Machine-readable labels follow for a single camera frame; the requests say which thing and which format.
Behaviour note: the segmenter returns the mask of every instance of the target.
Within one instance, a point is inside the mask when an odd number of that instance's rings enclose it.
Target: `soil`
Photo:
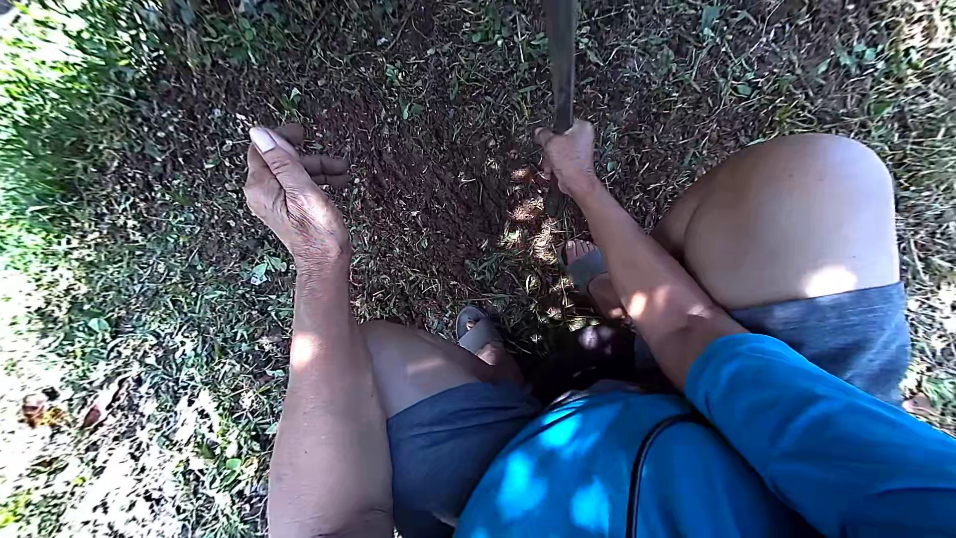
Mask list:
[[[506,27],[510,36],[543,33],[540,6],[303,6],[261,15],[256,38],[235,42],[247,52],[241,61],[216,48],[228,27],[174,28],[151,104],[165,111],[147,127],[165,165],[154,160],[141,185],[124,188],[140,191],[150,212],[192,204],[208,263],[281,252],[241,206],[245,131],[301,121],[306,150],[353,164],[353,183],[333,197],[353,227],[360,317],[448,332],[455,304],[487,300],[527,349],[547,341],[549,327],[587,315],[568,303],[574,290],[554,256],[567,238],[586,236],[586,223],[574,204],[558,221],[540,209],[532,131],[551,118],[546,46],[495,40]],[[833,46],[819,37],[865,26],[866,9],[848,17],[830,2],[737,2],[712,23],[720,38],[703,32],[700,7],[681,3],[583,2],[581,13],[576,115],[597,126],[599,171],[644,229],[732,151],[864,105],[846,77],[821,79],[815,69]],[[807,92],[822,94],[812,116]],[[788,100],[804,123],[781,122]],[[158,197],[170,182],[178,197]],[[505,245],[507,234],[519,240]],[[495,274],[483,278],[475,267],[488,259]]]

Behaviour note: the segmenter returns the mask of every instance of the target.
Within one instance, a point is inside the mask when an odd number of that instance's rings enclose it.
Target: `right hand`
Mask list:
[[[352,244],[342,214],[318,185],[348,182],[348,164],[318,155],[300,156],[302,127],[250,131],[246,203],[279,237],[302,275],[348,278]]]
[[[595,129],[584,120],[564,134],[554,134],[549,127],[538,127],[534,141],[544,148],[541,167],[545,178],[554,174],[561,192],[575,196],[599,185],[595,174]]]

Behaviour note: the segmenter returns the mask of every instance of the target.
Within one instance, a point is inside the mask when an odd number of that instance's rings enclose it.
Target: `foot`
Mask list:
[[[564,257],[570,266],[576,259],[596,250],[597,246],[590,241],[572,239],[564,246]],[[597,275],[588,282],[588,295],[594,301],[597,311],[608,320],[622,320],[626,317],[624,307],[620,304],[618,292],[614,289],[611,276],[607,273]]]
[[[472,330],[478,320],[468,320],[465,322],[465,328]],[[478,349],[475,353],[479,359],[492,368],[492,377],[489,381],[512,381],[518,385],[524,385],[525,376],[514,362],[514,357],[505,349],[505,344],[500,337],[496,337],[487,344]]]

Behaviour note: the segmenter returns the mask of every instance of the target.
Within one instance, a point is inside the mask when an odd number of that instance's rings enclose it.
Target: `sleeve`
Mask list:
[[[770,336],[720,338],[686,395],[780,500],[828,536],[956,536],[956,439]]]

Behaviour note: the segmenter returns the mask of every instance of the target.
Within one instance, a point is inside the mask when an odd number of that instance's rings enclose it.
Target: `sandal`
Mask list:
[[[468,322],[473,322],[471,328],[468,328]],[[495,328],[494,320],[488,312],[470,304],[458,312],[458,319],[455,320],[455,336],[458,338],[459,346],[475,354],[478,354],[478,350],[486,344],[501,341],[501,333]]]
[[[591,280],[594,280],[595,277],[607,273],[607,266],[604,265],[604,256],[600,249],[595,246],[595,250],[575,259],[571,265],[568,265],[568,249],[565,247],[561,249],[561,263],[564,266],[564,272],[575,283],[577,291],[586,295],[593,303],[594,298],[591,297],[588,286],[591,285]]]

